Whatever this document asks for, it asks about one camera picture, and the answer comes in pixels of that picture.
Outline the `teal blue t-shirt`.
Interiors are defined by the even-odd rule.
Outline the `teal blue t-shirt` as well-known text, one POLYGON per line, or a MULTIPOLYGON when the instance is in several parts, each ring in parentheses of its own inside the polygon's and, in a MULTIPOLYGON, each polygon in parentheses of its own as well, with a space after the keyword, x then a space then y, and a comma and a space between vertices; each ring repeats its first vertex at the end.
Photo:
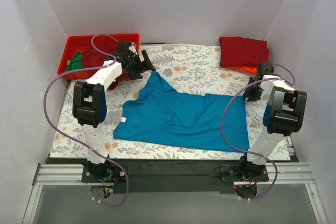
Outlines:
POLYGON ((231 95, 177 92, 151 73, 136 100, 122 106, 114 138, 234 152, 249 149, 245 101, 231 95))

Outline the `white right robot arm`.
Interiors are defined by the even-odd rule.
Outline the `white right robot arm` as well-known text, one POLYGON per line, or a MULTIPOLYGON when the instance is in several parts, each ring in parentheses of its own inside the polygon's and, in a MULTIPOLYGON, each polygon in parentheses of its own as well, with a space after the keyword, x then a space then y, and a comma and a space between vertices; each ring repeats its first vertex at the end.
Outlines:
POLYGON ((248 176, 260 176, 267 163, 266 158, 278 143, 301 129, 307 93, 280 80, 270 62, 261 62, 257 74, 249 78, 248 84, 250 86, 244 91, 244 100, 258 101, 263 92, 269 95, 269 99, 264 111, 262 132, 248 153, 240 158, 238 170, 248 176))

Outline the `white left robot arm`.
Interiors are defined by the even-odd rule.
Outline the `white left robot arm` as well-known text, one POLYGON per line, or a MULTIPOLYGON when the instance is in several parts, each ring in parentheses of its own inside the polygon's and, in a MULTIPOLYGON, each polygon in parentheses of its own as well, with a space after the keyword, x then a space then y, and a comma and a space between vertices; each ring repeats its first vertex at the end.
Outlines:
POLYGON ((95 45, 93 49, 104 55, 93 68, 100 67, 89 79, 74 85, 73 116, 85 134, 85 143, 90 146, 89 166, 102 165, 108 152, 104 146, 103 122, 107 116, 106 91, 123 73, 130 80, 142 79, 142 73, 154 71, 146 50, 138 53, 133 42, 120 41, 112 53, 104 52, 95 45))

